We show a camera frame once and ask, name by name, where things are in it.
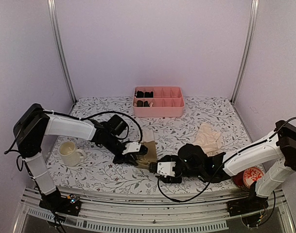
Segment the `right aluminium frame post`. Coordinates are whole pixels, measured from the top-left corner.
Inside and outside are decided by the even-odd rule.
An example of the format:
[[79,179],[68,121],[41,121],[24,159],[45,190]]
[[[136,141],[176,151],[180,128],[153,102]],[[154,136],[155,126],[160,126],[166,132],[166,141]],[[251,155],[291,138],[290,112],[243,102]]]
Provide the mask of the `right aluminium frame post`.
[[252,46],[254,31],[255,31],[256,24],[257,24],[258,9],[259,9],[259,0],[252,0],[243,54],[242,54],[237,78],[236,78],[236,81],[234,84],[234,89],[233,89],[231,99],[230,99],[230,102],[233,105],[235,105],[235,103],[238,99],[240,88],[241,88],[241,85],[243,82],[244,73],[245,73],[245,69],[247,66],[247,62],[248,62],[248,58],[249,58],[249,54],[250,54],[250,49]]

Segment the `peach underwear pile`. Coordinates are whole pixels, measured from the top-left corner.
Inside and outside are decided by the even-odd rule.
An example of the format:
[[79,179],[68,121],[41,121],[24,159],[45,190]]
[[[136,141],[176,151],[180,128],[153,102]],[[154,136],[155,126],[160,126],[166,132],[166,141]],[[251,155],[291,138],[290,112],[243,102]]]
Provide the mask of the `peach underwear pile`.
[[202,123],[200,125],[192,144],[200,146],[208,157],[215,156],[222,152],[221,133],[214,131],[211,125],[207,123]]

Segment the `red floral round tin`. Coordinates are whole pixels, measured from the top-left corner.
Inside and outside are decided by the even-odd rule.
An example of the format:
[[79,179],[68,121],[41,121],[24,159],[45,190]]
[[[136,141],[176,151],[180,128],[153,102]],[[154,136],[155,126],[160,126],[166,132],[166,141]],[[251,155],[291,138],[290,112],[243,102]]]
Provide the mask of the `red floral round tin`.
[[250,167],[232,177],[234,183],[243,191],[249,191],[251,185],[262,178],[264,172],[258,167]]

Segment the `pink compartment organizer box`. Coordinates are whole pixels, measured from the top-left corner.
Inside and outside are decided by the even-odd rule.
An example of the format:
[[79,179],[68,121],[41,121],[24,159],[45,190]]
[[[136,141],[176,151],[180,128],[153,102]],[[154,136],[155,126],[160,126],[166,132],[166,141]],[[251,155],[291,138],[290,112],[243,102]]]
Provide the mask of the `pink compartment organizer box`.
[[[153,98],[137,98],[136,92],[154,92]],[[154,107],[137,107],[137,101],[153,101]],[[178,86],[137,86],[133,97],[133,111],[137,117],[181,117],[184,112],[184,98]]]

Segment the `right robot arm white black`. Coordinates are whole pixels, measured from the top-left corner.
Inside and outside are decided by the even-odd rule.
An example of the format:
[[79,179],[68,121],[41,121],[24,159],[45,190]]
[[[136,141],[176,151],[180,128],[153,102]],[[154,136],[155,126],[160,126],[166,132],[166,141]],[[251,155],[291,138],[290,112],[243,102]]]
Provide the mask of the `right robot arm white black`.
[[280,120],[275,126],[268,135],[248,146],[212,157],[200,146],[186,144],[177,155],[166,155],[151,165],[150,172],[158,175],[159,183],[181,183],[183,177],[197,177],[210,185],[274,160],[265,175],[251,184],[248,197],[227,203],[230,216],[265,209],[271,193],[296,172],[296,127],[288,120]]

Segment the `olive beige underwear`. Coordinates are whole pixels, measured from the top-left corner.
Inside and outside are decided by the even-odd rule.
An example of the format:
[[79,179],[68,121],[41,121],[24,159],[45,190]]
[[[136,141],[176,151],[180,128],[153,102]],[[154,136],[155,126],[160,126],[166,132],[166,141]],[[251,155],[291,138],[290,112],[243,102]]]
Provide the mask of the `olive beige underwear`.
[[142,138],[142,145],[145,146],[148,151],[145,155],[137,156],[137,165],[136,168],[140,169],[149,169],[149,164],[151,162],[157,161],[157,150],[156,150],[156,142],[154,132],[149,129],[143,129],[143,138]]

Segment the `black rolled underwear back middle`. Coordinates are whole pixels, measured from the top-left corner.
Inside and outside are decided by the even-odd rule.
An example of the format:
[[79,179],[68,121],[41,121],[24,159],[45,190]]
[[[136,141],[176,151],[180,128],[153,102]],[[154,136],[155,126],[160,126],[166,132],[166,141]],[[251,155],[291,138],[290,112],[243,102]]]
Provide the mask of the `black rolled underwear back middle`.
[[150,98],[150,92],[144,92],[144,98]]

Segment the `black rolled underwear front left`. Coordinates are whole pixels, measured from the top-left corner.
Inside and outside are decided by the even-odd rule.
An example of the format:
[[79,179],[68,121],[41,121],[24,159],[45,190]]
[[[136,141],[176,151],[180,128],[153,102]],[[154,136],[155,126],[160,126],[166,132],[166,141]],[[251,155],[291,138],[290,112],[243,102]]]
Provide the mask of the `black rolled underwear front left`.
[[138,100],[137,101],[137,107],[143,107],[143,101]]

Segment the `black rolled underwear front middle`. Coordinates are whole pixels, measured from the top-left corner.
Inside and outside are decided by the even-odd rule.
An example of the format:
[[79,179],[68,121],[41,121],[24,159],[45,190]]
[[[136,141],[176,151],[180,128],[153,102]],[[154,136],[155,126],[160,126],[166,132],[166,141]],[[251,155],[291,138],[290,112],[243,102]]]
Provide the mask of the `black rolled underwear front middle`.
[[148,101],[145,101],[145,102],[144,102],[144,104],[143,104],[143,106],[144,106],[144,107],[149,107],[149,106],[150,106],[150,104],[149,104],[149,102],[148,102]]

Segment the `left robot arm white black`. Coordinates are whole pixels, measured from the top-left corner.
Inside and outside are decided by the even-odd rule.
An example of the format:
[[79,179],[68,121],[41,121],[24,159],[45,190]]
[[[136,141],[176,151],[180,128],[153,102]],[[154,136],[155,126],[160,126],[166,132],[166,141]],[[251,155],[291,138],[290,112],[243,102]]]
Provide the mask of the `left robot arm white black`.
[[34,103],[14,125],[13,143],[22,157],[23,164],[41,195],[39,206],[53,214],[62,213],[78,216],[81,209],[80,200],[74,195],[63,197],[53,182],[44,158],[41,144],[44,136],[57,135],[83,139],[103,146],[114,154],[114,164],[131,164],[136,166],[137,155],[148,152],[141,142],[124,141],[119,135],[129,126],[121,118],[124,114],[113,112],[108,121],[98,122],[93,116],[78,118],[54,111],[47,111]]

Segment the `cream ceramic mug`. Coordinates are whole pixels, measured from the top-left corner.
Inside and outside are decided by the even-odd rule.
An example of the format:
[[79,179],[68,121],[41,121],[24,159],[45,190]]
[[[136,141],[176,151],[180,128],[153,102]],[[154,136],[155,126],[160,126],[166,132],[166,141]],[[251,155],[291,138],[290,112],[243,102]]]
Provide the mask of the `cream ceramic mug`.
[[73,142],[65,142],[59,146],[59,155],[66,166],[76,166],[87,158],[87,154],[78,149]]

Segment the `left aluminium frame post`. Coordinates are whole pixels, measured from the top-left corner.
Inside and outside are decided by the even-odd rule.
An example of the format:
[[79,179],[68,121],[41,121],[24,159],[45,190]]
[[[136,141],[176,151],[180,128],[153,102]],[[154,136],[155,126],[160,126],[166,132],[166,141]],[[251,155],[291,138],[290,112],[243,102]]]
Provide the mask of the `left aluminium frame post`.
[[57,17],[57,10],[56,10],[55,1],[48,0],[47,2],[48,2],[48,10],[49,10],[50,20],[51,20],[51,25],[52,25],[52,32],[53,32],[53,36],[55,39],[56,48],[57,48],[62,72],[64,75],[66,87],[67,87],[67,90],[70,95],[70,99],[71,99],[72,103],[75,104],[77,101],[77,98],[76,98],[73,84],[72,84],[72,81],[70,78],[70,73],[69,73],[69,69],[67,66],[67,61],[66,61],[66,57],[65,57],[65,53],[64,53],[64,49],[63,49],[63,45],[62,45],[62,38],[61,38],[61,33],[60,33],[60,29],[59,29],[59,24],[58,24],[58,17]]

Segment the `aluminium frame post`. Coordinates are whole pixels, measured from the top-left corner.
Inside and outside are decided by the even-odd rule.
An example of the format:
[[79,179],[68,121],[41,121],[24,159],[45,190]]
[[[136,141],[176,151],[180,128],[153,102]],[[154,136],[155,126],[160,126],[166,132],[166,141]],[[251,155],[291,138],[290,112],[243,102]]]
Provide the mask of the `aluminium frame post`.
[[50,20],[51,20],[51,25],[52,25],[52,32],[53,32],[53,36],[55,39],[56,48],[57,48],[62,72],[64,75],[66,87],[67,87],[67,90],[70,95],[70,99],[71,99],[72,103],[75,104],[77,101],[77,98],[76,98],[73,84],[72,84],[72,81],[70,78],[70,73],[69,73],[69,69],[67,66],[67,61],[66,61],[66,57],[65,57],[65,53],[64,53],[64,49],[63,49],[63,45],[62,45],[62,38],[61,38],[61,33],[60,33],[60,29],[59,29],[59,24],[58,24],[58,17],[57,17],[57,10],[56,10],[55,1],[48,0],[47,2],[48,2],[48,10],[49,10]]
[[249,54],[250,54],[250,49],[252,46],[254,31],[255,31],[256,24],[257,24],[258,9],[259,9],[259,0],[252,0],[243,54],[242,54],[237,78],[236,78],[236,81],[234,84],[234,89],[233,89],[231,99],[230,99],[230,102],[233,105],[235,105],[235,103],[238,99],[240,88],[241,88],[241,85],[243,82],[244,73],[245,73],[245,69],[247,66],[247,62],[248,62],[248,58],[249,58]]

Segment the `black rolled underwear back left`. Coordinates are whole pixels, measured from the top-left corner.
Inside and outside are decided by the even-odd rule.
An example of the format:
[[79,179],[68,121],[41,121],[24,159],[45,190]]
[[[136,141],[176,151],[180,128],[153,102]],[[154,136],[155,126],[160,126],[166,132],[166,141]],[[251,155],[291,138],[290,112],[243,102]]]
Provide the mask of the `black rolled underwear back left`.
[[137,92],[136,92],[136,97],[137,97],[137,98],[144,98],[144,92],[142,92],[142,91],[137,91]]

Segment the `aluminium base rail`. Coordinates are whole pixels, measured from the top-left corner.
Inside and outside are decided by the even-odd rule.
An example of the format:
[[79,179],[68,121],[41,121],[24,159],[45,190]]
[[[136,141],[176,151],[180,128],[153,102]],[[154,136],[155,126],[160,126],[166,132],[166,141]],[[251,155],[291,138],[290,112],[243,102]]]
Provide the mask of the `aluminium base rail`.
[[271,195],[264,224],[249,228],[244,223],[258,213],[231,216],[227,202],[246,196],[239,189],[205,192],[186,203],[173,203],[160,194],[118,194],[61,187],[62,195],[80,197],[78,216],[61,215],[56,228],[53,214],[39,206],[40,194],[26,188],[14,224],[15,233],[296,233],[281,189]]

